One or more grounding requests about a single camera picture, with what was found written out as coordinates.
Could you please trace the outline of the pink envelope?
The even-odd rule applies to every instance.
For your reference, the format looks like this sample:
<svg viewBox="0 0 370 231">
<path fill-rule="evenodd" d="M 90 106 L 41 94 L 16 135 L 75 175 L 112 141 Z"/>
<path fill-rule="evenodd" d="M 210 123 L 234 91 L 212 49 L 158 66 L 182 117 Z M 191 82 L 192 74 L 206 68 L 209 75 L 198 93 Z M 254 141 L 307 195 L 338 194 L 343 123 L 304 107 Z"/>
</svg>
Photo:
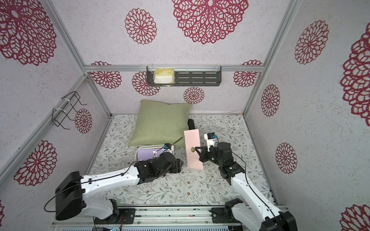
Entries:
<svg viewBox="0 0 370 231">
<path fill-rule="evenodd" d="M 199 130 L 184 131 L 187 166 L 188 168 L 203 170 L 203 163 L 199 161 L 199 154 L 196 152 L 196 147 L 200 147 Z"/>
</svg>

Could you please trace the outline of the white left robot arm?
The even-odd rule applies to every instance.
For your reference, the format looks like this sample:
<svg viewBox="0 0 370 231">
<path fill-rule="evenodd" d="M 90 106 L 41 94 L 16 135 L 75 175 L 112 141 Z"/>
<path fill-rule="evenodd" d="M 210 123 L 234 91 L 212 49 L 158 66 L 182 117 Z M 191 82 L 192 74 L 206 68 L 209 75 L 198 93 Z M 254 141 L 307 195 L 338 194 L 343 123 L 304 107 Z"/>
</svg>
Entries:
<svg viewBox="0 0 370 231">
<path fill-rule="evenodd" d="M 122 216 L 114 199 L 100 199 L 98 194 L 123 186 L 153 182 L 166 174 L 182 171 L 183 161 L 165 152 L 157 158 L 135 161 L 129 167 L 98 175 L 70 173 L 55 190 L 55 218 L 67 220 L 77 215 L 95 218 L 98 224 L 113 224 Z"/>
</svg>

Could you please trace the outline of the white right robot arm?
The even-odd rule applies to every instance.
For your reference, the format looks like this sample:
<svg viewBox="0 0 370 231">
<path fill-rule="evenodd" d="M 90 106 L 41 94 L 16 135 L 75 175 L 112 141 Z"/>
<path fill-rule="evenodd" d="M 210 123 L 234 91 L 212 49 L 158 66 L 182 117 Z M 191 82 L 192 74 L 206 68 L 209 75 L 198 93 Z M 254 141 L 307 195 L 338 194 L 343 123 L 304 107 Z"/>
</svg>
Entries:
<svg viewBox="0 0 370 231">
<path fill-rule="evenodd" d="M 247 202 L 231 200 L 225 204 L 225 216 L 237 220 L 250 231 L 296 231 L 296 220 L 289 211 L 281 211 L 272 204 L 253 184 L 246 170 L 234 160 L 231 144 L 216 142 L 207 147 L 195 147 L 199 161 L 210 161 L 230 186 Z"/>
</svg>

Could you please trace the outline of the small black cylinder object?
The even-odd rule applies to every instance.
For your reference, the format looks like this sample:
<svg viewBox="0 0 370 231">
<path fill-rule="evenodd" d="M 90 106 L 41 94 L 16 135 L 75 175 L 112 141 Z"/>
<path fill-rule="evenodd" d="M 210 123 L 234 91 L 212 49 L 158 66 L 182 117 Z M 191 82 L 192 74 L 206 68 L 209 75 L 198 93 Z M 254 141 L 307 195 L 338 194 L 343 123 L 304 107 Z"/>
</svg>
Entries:
<svg viewBox="0 0 370 231">
<path fill-rule="evenodd" d="M 188 119 L 188 128 L 189 130 L 195 130 L 195 123 L 193 119 Z"/>
</svg>

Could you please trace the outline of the green square pillow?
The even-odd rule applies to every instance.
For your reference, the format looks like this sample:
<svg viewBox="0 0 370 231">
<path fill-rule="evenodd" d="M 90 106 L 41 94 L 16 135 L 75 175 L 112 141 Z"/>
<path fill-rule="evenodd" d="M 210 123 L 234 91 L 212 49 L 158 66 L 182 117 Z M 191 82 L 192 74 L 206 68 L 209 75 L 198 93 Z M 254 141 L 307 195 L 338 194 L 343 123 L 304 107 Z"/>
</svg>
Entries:
<svg viewBox="0 0 370 231">
<path fill-rule="evenodd" d="M 171 143 L 185 147 L 191 104 L 167 104 L 141 100 L 135 130 L 128 146 Z"/>
</svg>

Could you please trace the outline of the yellow white sponge block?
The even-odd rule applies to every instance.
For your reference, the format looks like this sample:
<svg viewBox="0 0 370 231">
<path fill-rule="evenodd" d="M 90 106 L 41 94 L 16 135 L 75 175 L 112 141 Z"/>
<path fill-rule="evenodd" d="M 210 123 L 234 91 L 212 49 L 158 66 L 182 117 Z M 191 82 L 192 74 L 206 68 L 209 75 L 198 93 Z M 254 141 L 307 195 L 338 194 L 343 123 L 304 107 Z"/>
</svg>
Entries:
<svg viewBox="0 0 370 231">
<path fill-rule="evenodd" d="M 154 71 L 155 84 L 173 84 L 175 71 L 173 68 L 159 68 Z"/>
</svg>

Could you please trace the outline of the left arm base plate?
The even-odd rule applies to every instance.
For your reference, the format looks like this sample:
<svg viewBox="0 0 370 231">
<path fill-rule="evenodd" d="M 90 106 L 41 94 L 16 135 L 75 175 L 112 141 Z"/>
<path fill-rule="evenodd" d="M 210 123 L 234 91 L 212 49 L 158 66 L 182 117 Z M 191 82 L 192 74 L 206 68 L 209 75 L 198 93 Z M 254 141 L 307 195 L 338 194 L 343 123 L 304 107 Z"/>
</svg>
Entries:
<svg viewBox="0 0 370 231">
<path fill-rule="evenodd" d="M 119 212 L 114 212 L 106 219 L 94 218 L 94 224 L 133 224 L 135 219 L 136 209 L 124 208 L 119 209 Z"/>
</svg>

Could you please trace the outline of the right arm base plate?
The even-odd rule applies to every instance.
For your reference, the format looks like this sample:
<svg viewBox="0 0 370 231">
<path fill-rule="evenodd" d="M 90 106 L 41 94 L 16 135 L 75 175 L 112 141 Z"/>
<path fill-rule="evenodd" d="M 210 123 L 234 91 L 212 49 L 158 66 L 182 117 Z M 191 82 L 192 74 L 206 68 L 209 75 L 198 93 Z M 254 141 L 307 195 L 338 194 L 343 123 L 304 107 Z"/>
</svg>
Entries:
<svg viewBox="0 0 370 231">
<path fill-rule="evenodd" d="M 212 215 L 212 222 L 215 224 L 230 223 L 230 220 L 226 217 L 225 208 L 213 207 L 210 209 Z"/>
</svg>

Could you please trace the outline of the aluminium front rail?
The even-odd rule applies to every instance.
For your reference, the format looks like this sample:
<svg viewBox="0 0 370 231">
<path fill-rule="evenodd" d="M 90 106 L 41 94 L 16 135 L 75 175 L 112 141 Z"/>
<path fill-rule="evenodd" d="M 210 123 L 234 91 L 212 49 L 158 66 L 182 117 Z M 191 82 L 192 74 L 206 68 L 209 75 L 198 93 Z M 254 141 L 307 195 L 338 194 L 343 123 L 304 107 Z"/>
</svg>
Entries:
<svg viewBox="0 0 370 231">
<path fill-rule="evenodd" d="M 220 211 L 216 214 L 211 210 L 217 208 Z M 123 224 L 127 227 L 157 227 L 157 226 L 207 226 L 215 225 L 214 221 L 221 221 L 219 225 L 237 226 L 240 222 L 230 222 L 225 218 L 220 218 L 223 206 L 125 206 L 120 207 L 121 210 L 134 209 L 134 213 L 130 213 L 128 224 L 126 221 Z M 57 221 L 53 220 L 50 229 L 61 230 L 70 227 L 88 227 L 89 230 L 98 227 L 107 227 L 117 229 L 121 225 L 121 219 L 115 224 L 98 224 L 93 222 L 93 218 L 89 216 L 78 215 L 74 218 Z"/>
</svg>

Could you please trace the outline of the black wall shelf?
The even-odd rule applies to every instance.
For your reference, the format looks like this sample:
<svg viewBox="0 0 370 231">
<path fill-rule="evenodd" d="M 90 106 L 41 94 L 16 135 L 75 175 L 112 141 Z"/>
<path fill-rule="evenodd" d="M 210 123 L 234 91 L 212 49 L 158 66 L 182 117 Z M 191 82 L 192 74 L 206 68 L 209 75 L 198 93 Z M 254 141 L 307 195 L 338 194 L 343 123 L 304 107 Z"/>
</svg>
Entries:
<svg viewBox="0 0 370 231">
<path fill-rule="evenodd" d="M 155 68 L 146 67 L 147 83 L 151 87 L 218 87 L 222 82 L 222 68 L 174 69 L 174 80 L 171 83 L 155 83 Z"/>
</svg>

